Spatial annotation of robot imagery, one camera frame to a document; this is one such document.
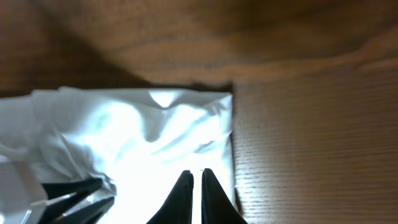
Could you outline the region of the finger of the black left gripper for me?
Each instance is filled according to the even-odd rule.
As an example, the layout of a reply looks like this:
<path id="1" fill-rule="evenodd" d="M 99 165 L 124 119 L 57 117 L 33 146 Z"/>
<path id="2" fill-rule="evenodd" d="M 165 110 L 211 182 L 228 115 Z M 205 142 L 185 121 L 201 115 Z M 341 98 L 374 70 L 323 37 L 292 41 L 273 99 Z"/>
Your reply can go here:
<path id="1" fill-rule="evenodd" d="M 54 224 L 95 224 L 113 205 L 114 197 L 109 197 L 58 219 Z"/>
<path id="2" fill-rule="evenodd" d="M 56 220 L 64 212 L 68 211 L 76 204 L 80 203 L 87 196 L 99 190 L 102 187 L 102 179 L 87 179 L 80 182 L 72 183 L 52 183 L 42 184 L 48 199 L 54 199 L 68 194 L 74 194 L 72 197 L 63 199 L 52 205 L 47 206 L 39 224 L 50 223 Z"/>

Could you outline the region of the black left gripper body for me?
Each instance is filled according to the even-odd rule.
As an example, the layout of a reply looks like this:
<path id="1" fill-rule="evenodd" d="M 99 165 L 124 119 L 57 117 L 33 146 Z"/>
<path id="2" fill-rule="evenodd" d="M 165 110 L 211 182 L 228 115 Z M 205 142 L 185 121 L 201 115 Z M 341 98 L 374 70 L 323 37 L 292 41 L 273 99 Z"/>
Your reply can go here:
<path id="1" fill-rule="evenodd" d="M 24 161 L 1 157 L 1 224 L 37 224 L 47 194 Z"/>

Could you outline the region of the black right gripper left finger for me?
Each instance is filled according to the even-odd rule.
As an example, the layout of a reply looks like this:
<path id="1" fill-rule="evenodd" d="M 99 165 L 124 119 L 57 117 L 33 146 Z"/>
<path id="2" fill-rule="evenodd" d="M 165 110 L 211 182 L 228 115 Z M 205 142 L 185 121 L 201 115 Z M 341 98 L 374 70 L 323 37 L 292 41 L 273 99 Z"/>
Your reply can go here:
<path id="1" fill-rule="evenodd" d="M 193 174 L 183 171 L 165 202 L 147 224 L 191 224 L 193 205 Z"/>

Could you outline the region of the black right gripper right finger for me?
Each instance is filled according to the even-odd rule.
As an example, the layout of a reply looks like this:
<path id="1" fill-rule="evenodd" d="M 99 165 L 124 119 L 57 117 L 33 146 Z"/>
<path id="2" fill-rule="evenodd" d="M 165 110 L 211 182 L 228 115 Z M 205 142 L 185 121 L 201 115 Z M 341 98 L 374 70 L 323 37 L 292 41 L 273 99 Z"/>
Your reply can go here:
<path id="1" fill-rule="evenodd" d="M 234 208 L 214 172 L 206 168 L 201 178 L 202 224 L 248 224 Z"/>

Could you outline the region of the white printed t-shirt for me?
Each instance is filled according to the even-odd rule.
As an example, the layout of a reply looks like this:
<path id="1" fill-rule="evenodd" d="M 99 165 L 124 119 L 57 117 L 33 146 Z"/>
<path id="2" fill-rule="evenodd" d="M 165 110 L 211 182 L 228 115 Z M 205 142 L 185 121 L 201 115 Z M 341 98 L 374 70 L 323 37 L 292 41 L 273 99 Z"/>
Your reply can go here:
<path id="1" fill-rule="evenodd" d="M 102 223 L 145 223 L 184 170 L 211 169 L 235 200 L 230 93 L 184 89 L 35 90 L 1 100 L 1 155 L 26 161 L 44 183 L 103 180 L 115 196 Z"/>

